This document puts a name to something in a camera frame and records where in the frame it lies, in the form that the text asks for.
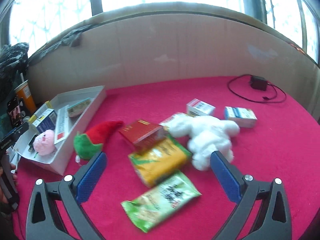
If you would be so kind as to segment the person's left hand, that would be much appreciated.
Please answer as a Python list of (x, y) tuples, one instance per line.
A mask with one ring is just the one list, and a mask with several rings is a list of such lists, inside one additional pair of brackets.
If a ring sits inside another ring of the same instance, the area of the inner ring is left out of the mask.
[(1, 164), (1, 189), (7, 200), (7, 203), (11, 205), (13, 209), (16, 209), (20, 202), (15, 182), (12, 174), (11, 163)]

